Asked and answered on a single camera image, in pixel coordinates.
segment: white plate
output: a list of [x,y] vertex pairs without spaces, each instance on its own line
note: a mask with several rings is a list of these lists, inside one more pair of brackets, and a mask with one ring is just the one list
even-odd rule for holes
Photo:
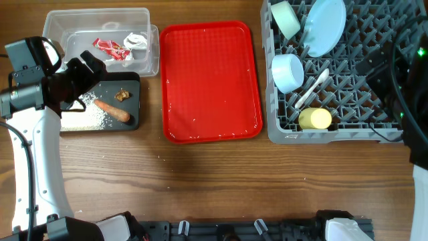
[[320,57],[330,52],[339,42],[346,23],[343,0],[317,0],[305,23],[308,32],[303,44],[310,46],[309,56]]

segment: red wrapper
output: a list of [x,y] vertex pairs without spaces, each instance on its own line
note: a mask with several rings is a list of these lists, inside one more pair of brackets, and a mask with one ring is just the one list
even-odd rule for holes
[[130,54],[130,50],[123,48],[112,40],[100,40],[97,38],[93,43],[94,47],[102,50],[109,56],[112,56],[115,60],[125,60],[125,58]]

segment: gray dish rack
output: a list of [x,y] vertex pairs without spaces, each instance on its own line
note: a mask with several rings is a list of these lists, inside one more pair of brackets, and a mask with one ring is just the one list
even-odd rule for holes
[[[315,0],[289,0],[301,23],[301,31],[292,39],[286,39],[276,25],[271,5],[283,0],[264,0],[261,7],[261,34],[266,57],[266,112],[268,135],[277,144],[329,143],[344,140],[377,140],[388,143],[368,126],[367,118],[381,101],[370,91],[365,76],[356,73],[355,65],[365,55],[391,42],[406,19],[426,15],[422,0],[344,0],[346,25],[336,47],[329,53],[311,58],[309,49],[303,47],[306,18]],[[397,45],[408,59],[416,51],[418,39],[426,30],[415,24],[406,30]],[[275,55],[295,54],[304,66],[305,78],[301,88],[293,93],[282,94],[272,78],[272,60]],[[329,68],[327,81],[318,86],[301,109],[294,103],[316,81],[318,75]],[[302,130],[298,116],[307,107],[322,107],[330,111],[332,124],[326,130]],[[402,133],[398,123],[382,112],[371,122],[372,127],[392,140]]]

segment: red tray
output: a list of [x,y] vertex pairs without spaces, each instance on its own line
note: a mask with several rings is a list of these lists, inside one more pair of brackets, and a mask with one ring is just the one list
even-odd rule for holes
[[174,143],[256,136],[262,117],[248,26],[172,25],[160,35],[163,131]]

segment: cable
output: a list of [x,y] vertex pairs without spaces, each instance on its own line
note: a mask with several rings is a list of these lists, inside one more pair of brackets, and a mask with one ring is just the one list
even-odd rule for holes
[[0,127],[5,127],[9,129],[11,132],[15,133],[18,136],[19,140],[22,142],[22,146],[25,151],[25,156],[27,157],[27,167],[28,167],[28,197],[29,197],[29,221],[28,221],[28,231],[27,231],[27,241],[31,241],[31,236],[33,235],[33,227],[34,227],[34,177],[33,177],[33,160],[30,155],[29,144],[27,139],[20,133],[15,127],[7,123],[0,123]]
[[388,142],[400,142],[400,141],[402,141],[403,140],[403,138],[401,138],[401,136],[400,137],[397,137],[396,139],[393,139],[393,140],[390,140],[390,139],[388,139],[388,138],[386,138],[385,136],[383,136],[383,135],[381,135],[379,132],[377,132],[376,130],[375,130],[375,128],[373,128],[370,124],[372,123],[371,121],[370,121],[370,119],[376,114],[378,112],[378,110],[375,110],[375,111],[373,111],[373,113],[367,118],[367,124],[368,124],[368,127],[375,133],[375,134],[377,134],[378,136],[380,136],[380,137],[382,137],[384,140],[386,140],[386,141],[388,141]]
[[421,127],[417,124],[415,118],[413,118],[413,115],[411,114],[409,107],[407,106],[403,95],[401,94],[399,83],[397,82],[397,77],[395,76],[395,52],[396,52],[396,42],[397,39],[401,36],[401,32],[403,29],[407,29],[410,25],[418,22],[418,21],[427,21],[427,16],[418,16],[410,21],[408,21],[404,26],[397,32],[397,35],[394,37],[393,44],[391,46],[392,54],[389,58],[389,69],[391,71],[391,81],[394,86],[395,93],[397,94],[397,98],[400,102],[401,108],[403,108],[403,111],[405,113],[405,116],[409,119],[410,123],[415,128],[416,132],[419,134],[419,136],[422,138],[422,141],[428,146],[428,138],[425,136],[423,131],[421,130]]

